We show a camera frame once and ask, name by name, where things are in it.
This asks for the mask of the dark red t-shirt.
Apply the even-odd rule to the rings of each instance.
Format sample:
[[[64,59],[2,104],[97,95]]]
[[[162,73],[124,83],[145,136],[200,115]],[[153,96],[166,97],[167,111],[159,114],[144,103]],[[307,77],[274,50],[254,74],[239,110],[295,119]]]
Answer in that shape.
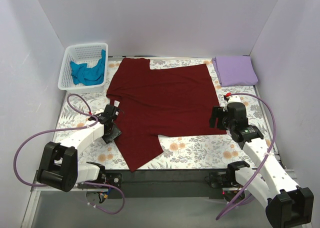
[[[210,127],[212,109],[219,105],[206,64],[151,69],[150,60],[124,58],[106,92],[118,102],[115,123],[121,131],[115,144],[130,171],[159,156],[159,136],[221,135]]]

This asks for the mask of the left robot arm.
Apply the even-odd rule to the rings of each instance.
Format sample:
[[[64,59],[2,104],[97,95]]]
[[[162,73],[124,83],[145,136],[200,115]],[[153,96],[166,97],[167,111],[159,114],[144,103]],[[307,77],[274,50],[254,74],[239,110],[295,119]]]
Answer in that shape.
[[[84,129],[60,142],[48,142],[42,153],[37,182],[64,192],[84,182],[90,182],[95,188],[103,187],[107,181],[106,168],[96,162],[79,164],[78,155],[96,140],[109,144],[121,135],[115,124],[119,112],[118,107],[108,104],[103,112],[87,121]]]

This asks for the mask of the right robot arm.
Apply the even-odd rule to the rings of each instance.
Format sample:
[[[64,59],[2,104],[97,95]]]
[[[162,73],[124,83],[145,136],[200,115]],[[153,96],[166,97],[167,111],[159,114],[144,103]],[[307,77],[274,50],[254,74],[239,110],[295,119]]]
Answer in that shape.
[[[292,228],[311,222],[314,194],[293,180],[268,150],[260,130],[249,124],[243,103],[213,107],[209,124],[212,128],[229,131],[255,164],[256,176],[246,162],[230,163],[226,180],[232,187],[242,185],[259,201],[273,228]]]

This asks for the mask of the folded purple t-shirt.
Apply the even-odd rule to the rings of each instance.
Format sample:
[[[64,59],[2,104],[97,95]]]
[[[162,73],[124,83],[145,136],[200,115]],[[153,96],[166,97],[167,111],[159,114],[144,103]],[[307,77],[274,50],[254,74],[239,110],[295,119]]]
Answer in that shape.
[[[258,83],[251,58],[242,56],[216,56],[212,63],[222,87],[254,86]]]

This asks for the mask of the teal t-shirt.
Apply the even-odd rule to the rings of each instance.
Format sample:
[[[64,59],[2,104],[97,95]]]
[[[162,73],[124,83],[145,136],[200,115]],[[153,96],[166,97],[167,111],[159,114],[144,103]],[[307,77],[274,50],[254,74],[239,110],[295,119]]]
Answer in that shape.
[[[87,63],[77,64],[70,62],[71,76],[75,85],[83,84],[85,86],[100,85],[104,81],[106,64],[106,51],[101,50],[101,58],[93,67],[88,67]]]

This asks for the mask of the white plastic basket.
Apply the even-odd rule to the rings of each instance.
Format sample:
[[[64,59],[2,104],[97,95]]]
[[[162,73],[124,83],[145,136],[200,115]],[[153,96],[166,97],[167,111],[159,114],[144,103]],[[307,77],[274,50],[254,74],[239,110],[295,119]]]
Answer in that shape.
[[[74,83],[71,63],[92,69],[104,65],[102,82],[95,85]],[[58,88],[69,93],[100,93],[107,82],[108,45],[104,42],[75,44],[65,50],[58,79]]]

